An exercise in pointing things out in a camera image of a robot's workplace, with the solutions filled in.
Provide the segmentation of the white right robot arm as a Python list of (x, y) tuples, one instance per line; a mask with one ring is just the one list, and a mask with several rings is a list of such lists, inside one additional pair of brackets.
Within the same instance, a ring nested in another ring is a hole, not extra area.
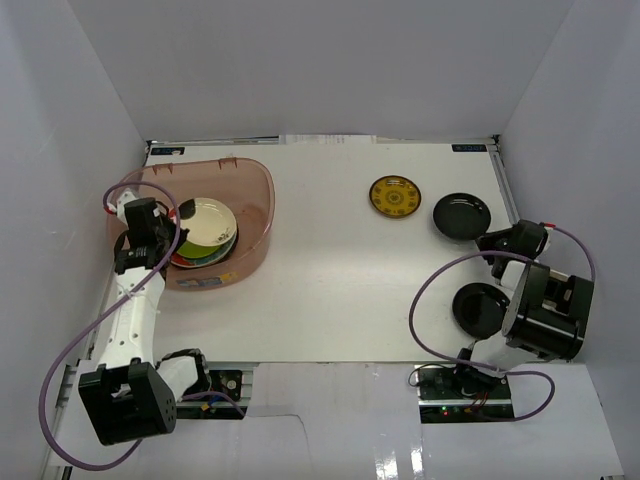
[(520, 220), (475, 239), (481, 251), (514, 253), (529, 261), (484, 256), (496, 284), (470, 283), (454, 296), (454, 319), (475, 340), (458, 354), (472, 363), (456, 366), (451, 374), (459, 396), (472, 399), (491, 392), (508, 371), (526, 362), (571, 360), (579, 353), (595, 279), (566, 275), (536, 261), (559, 230)]

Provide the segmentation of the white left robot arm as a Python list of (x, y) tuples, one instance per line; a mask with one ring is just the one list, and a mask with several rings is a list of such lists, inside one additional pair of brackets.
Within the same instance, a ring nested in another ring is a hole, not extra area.
[(163, 204), (126, 190), (116, 213), (126, 224), (114, 247), (116, 293), (104, 352), (94, 371), (81, 375), (78, 390), (101, 444), (110, 446), (173, 432), (177, 403), (199, 399), (211, 374), (199, 349), (153, 356), (159, 300), (166, 286), (164, 259), (174, 240), (184, 240)]

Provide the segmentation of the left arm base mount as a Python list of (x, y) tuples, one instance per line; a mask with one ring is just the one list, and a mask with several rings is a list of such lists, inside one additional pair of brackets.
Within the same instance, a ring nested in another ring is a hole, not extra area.
[(242, 420), (252, 396), (253, 370), (219, 369), (210, 371), (210, 391), (227, 395), (234, 407), (220, 395), (206, 394), (177, 404), (179, 420)]

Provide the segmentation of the yellow patterned plate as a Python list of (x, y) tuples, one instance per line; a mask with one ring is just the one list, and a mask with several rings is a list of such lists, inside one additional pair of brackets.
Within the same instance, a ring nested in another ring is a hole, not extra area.
[(381, 215), (403, 219), (414, 214), (421, 205), (418, 186), (399, 175), (383, 176), (372, 183), (368, 198), (371, 206)]

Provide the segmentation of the cream and black plate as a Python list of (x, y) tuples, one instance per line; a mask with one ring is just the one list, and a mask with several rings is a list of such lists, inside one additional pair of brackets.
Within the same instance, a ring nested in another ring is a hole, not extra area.
[(195, 245), (219, 246), (236, 234), (236, 217), (219, 200), (192, 198), (181, 203), (178, 211), (181, 228), (187, 230), (187, 240)]

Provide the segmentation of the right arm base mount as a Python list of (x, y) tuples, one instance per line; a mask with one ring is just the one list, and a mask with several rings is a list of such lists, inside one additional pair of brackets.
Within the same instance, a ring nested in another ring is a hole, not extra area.
[(428, 363), (416, 366), (407, 383), (416, 392), (422, 425), (487, 423), (515, 418), (506, 379), (489, 390), (473, 387), (468, 393), (459, 384), (452, 365)]

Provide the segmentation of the lime green plate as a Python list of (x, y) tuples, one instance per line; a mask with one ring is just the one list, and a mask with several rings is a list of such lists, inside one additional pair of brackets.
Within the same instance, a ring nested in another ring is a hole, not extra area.
[(176, 253), (184, 258), (200, 259), (200, 258), (204, 258), (210, 255), (216, 254), (217, 252), (222, 251), (224, 248), (228, 247), (232, 243), (233, 241), (229, 240), (225, 243), (222, 243), (216, 246), (202, 246), (190, 241), (185, 241), (182, 244), (182, 246), (176, 251)]

